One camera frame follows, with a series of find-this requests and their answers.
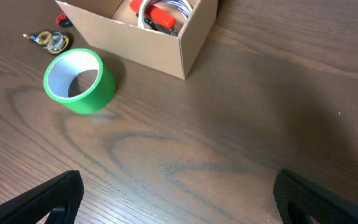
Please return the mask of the green tape roll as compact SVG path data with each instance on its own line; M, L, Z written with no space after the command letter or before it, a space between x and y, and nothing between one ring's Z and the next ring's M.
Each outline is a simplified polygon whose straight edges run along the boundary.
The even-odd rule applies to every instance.
M70 96L72 81L88 70L96 71L94 82L83 93ZM78 48L68 50L52 60L44 74L44 89L51 99L73 112L93 114L112 100L116 80L96 52Z

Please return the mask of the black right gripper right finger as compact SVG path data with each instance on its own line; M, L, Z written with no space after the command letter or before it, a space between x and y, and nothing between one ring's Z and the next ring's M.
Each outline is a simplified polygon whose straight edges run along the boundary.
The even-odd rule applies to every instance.
M288 169L277 174L273 196L284 223L358 223L358 204Z

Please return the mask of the red black stapler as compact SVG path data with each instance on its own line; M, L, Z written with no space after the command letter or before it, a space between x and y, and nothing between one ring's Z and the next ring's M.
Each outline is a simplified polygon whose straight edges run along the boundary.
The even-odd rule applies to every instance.
M180 1L149 1L146 4L144 12L144 22L152 28L152 30L163 32L164 34L177 36L175 25L177 20L167 11L155 6L157 3L171 4L179 7Z

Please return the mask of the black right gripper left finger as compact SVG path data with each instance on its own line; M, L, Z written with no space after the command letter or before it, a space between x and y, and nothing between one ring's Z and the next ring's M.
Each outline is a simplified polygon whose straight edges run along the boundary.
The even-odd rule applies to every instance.
M0 223L73 224L84 194L78 170L68 170L0 205Z

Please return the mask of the white tape roll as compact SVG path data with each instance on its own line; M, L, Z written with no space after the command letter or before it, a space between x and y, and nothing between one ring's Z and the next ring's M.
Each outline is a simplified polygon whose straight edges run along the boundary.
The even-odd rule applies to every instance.
M146 23L144 22L145 16L145 6L148 4L149 1L162 1L162 0L142 0L137 2L137 26L145 29ZM192 5L186 0L166 0L166 1L180 1L181 4L179 7L176 7L183 15L185 19L188 19L191 16L193 7Z

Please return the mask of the red utility knife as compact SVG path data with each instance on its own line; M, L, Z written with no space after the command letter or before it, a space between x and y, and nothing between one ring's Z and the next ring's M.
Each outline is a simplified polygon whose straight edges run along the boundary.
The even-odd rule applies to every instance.
M55 22L60 26L60 27L71 27L73 26L71 20L69 20L69 18L67 17L67 15L65 13L61 13L59 14L56 19Z

